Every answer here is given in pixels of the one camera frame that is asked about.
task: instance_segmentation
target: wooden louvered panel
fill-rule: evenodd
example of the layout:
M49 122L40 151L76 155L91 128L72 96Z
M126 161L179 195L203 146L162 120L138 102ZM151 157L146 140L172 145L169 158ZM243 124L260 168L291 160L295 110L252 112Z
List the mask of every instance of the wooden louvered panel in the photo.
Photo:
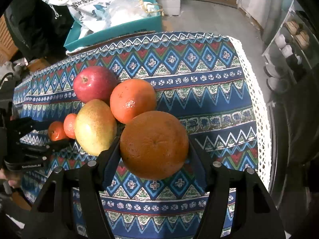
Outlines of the wooden louvered panel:
M10 61L17 51L18 48L15 46L7 29L4 16L2 16L0 18L0 65Z

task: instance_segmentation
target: drawstring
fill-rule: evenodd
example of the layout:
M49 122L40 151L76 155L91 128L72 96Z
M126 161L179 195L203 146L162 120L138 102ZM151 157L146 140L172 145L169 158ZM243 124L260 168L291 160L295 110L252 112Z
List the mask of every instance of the drawstring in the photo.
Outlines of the drawstring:
M51 9L54 11L55 18L56 18L56 19L59 18L61 15L59 15L59 14L57 13L57 11L56 11L55 8L53 7L53 5L52 5L52 4L49 4L49 6L50 6Z

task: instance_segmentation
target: human hand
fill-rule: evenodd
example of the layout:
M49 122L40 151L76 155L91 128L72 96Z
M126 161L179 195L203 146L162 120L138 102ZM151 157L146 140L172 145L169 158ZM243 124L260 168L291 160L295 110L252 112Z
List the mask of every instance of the human hand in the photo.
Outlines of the human hand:
M0 180L7 180L13 188L20 187L22 174L20 172L12 172L5 169L0 170Z

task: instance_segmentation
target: pile of fruit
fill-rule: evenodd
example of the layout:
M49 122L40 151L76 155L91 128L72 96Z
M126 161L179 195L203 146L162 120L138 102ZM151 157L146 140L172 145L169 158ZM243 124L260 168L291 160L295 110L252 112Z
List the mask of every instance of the pile of fruit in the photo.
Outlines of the pile of fruit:
M120 152L133 174L159 180L183 166L189 146L186 130L173 115L155 111L156 94L150 83L129 79L117 85L110 70L91 66L74 79L73 89L85 105L78 114L69 114L64 123L50 125L52 141L76 139L88 154L98 156L111 146L117 120L126 125Z

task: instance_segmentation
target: blue patterned tablecloth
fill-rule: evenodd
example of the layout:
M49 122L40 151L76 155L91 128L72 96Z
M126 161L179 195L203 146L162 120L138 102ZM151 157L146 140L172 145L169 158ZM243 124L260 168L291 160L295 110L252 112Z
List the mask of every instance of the blue patterned tablecloth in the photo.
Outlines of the blue patterned tablecloth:
M234 46L228 37L206 33L172 32L124 39L68 58L19 85L14 103L20 117L63 121L82 107L72 86L88 66L109 68L119 81L141 78L154 87L157 110L176 116L188 134L212 158L228 168L257 169L256 120L248 85ZM43 145L46 131L33 131L22 142ZM95 159L72 143L51 158L50 168L29 172L22 188L34 201L52 169L78 168ZM74 215L85 235L79 191L74 189ZM192 238L208 195L198 186L189 163L159 181L140 179L120 162L112 185L101 192L104 210L117 238ZM222 235L230 231L235 191Z

